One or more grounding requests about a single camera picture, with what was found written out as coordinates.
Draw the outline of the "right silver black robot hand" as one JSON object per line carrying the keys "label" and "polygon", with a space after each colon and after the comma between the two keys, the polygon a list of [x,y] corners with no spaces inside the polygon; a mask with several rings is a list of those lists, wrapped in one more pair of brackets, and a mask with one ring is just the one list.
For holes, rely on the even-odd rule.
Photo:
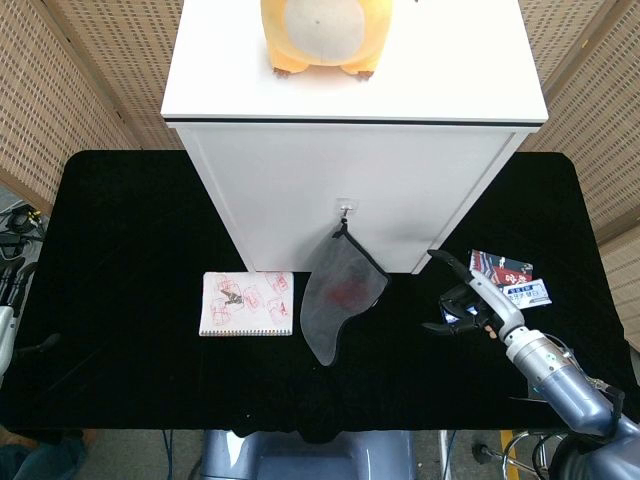
{"label": "right silver black robot hand", "polygon": [[433,260],[445,263],[460,283],[439,297],[441,313],[456,319],[449,323],[424,322],[428,332],[441,335],[459,335],[489,327],[505,345],[515,340],[515,332],[525,326],[520,309],[481,272],[467,268],[445,250],[430,249]]}

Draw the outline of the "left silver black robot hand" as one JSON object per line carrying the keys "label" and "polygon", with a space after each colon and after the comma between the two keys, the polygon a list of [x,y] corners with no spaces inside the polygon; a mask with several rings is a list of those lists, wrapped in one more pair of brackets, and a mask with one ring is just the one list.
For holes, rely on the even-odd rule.
{"label": "left silver black robot hand", "polygon": [[27,263],[24,257],[1,265],[1,379],[13,360],[20,312],[36,268],[36,262]]}

